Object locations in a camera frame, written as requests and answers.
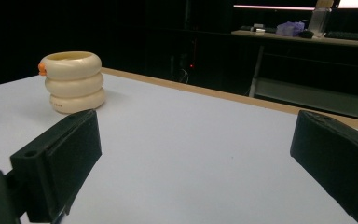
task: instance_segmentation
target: monitor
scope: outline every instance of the monitor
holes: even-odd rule
[[[338,8],[358,8],[358,0],[341,0]]]
[[[315,9],[317,0],[236,0],[236,8],[282,9],[282,10],[309,10]]]

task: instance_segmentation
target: cable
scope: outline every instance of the cable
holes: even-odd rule
[[[188,74],[188,72],[187,72],[185,69],[183,69],[183,68],[181,69],[181,71],[184,72],[184,75],[179,79],[179,82],[187,84],[187,83],[188,83],[189,74]]]

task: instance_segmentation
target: white ring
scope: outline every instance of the white ring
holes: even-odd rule
[[[49,77],[45,80],[46,89],[58,97],[79,97],[92,94],[103,85],[103,75],[97,73],[92,77],[86,77],[70,81],[58,81]]]
[[[103,104],[105,100],[104,89],[97,92],[76,98],[60,98],[50,95],[51,106],[58,112],[72,114],[86,109],[95,109]]]
[[[75,80],[100,72],[101,59],[86,51],[68,51],[50,54],[41,61],[47,77],[56,80]]]

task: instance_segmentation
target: purple object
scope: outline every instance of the purple object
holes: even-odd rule
[[[277,26],[276,35],[298,36],[302,31],[304,31],[304,22],[288,21]]]

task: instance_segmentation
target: desk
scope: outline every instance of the desk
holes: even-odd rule
[[[103,75],[103,155],[62,223],[356,223],[290,157],[296,114],[115,70]],[[4,173],[11,154],[65,117],[49,105],[44,80],[0,85]]]
[[[261,40],[281,41],[293,44],[308,44],[310,47],[345,47],[358,49],[358,41],[332,39],[332,38],[300,38],[291,36],[282,36],[275,34],[260,34],[249,31],[234,31],[233,35],[241,35],[251,38],[258,38]],[[253,74],[253,81],[250,88],[249,96],[256,97],[264,96],[272,99],[286,101],[303,106],[310,106],[326,111],[331,111],[339,114],[344,114],[354,118],[358,118],[358,95],[349,94],[346,92],[330,91],[325,89],[312,88],[305,85],[297,85],[295,83],[283,82],[271,78],[264,78],[260,76],[260,68],[265,56],[265,46],[260,45],[258,51],[257,62]],[[294,58],[286,57],[287,60],[294,60]],[[315,60],[309,60],[310,64],[315,64]],[[353,74],[353,79],[357,79],[358,74]]]

